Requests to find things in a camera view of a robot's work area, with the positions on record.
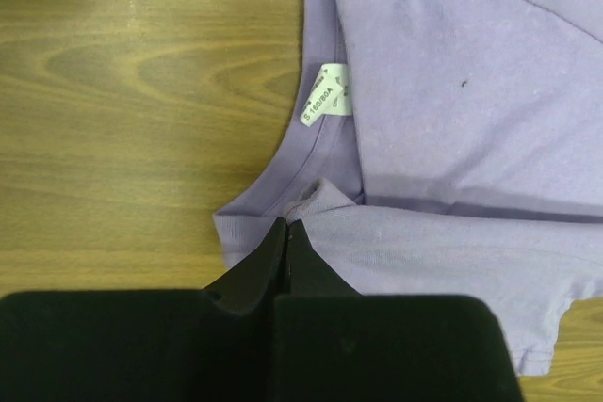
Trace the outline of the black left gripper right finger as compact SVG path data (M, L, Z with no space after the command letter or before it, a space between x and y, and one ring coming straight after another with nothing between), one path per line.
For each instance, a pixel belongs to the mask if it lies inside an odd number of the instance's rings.
M497 318L467 296L362 296L289 226L274 304L277 401L519 401Z

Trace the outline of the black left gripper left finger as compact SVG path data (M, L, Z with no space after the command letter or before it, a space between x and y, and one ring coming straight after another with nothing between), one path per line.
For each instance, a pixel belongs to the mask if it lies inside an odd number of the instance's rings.
M5 401L262 401L286 225L202 289L1 300Z

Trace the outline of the purple t shirt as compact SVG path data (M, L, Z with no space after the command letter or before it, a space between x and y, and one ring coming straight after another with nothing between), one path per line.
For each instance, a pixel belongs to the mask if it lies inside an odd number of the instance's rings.
M515 371L602 294L602 0L305 0L294 115L214 216L236 265L277 217L364 294L484 301Z

